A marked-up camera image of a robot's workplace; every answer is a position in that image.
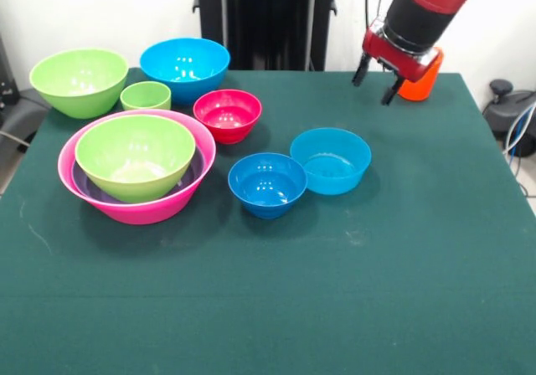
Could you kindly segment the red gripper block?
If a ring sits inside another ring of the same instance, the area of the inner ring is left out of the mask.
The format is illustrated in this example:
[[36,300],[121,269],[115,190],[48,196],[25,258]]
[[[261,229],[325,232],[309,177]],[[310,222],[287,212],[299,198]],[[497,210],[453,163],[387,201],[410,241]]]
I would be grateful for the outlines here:
[[359,87],[363,83],[369,71],[371,59],[393,70],[399,76],[394,84],[384,92],[381,100],[382,105],[391,103],[405,80],[416,82],[430,69],[430,64],[422,64],[416,57],[396,48],[380,32],[374,31],[372,27],[367,29],[363,39],[363,54],[352,79],[354,86]]

